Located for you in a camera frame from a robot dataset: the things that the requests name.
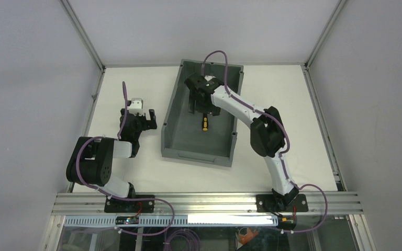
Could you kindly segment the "black yellow screwdriver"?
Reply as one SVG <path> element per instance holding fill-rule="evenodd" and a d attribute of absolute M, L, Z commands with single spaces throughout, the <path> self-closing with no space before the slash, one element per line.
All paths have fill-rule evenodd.
<path fill-rule="evenodd" d="M 206 113 L 203 114 L 203 123 L 202 123 L 202 130 L 208 131 L 209 129 L 209 122 L 208 122 L 208 115 Z"/>

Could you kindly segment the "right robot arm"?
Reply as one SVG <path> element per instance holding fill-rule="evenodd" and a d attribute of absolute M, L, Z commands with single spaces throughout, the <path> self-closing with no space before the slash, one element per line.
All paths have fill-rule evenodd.
<path fill-rule="evenodd" d="M 272 180 L 272 211 L 285 211 L 299 194 L 287 168 L 284 155 L 290 141 L 282 124 L 279 111 L 271 106 L 264 109 L 249 104 L 233 92 L 226 83 L 212 77 L 190 75 L 184 81 L 194 109 L 200 113 L 218 115 L 225 110 L 243 122 L 250 130 L 252 149 L 264 158 Z"/>

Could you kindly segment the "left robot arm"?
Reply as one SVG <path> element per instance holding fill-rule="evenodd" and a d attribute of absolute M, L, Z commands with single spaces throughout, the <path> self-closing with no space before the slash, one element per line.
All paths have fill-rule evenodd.
<path fill-rule="evenodd" d="M 104 136 L 78 138 L 66 168 L 66 178 L 107 197 L 135 200 L 132 183 L 124 181 L 112 172 L 113 159 L 137 156 L 143 131 L 157 129 L 155 111 L 149 110 L 150 119 L 144 113 L 132 113 L 121 109 L 120 139 Z"/>

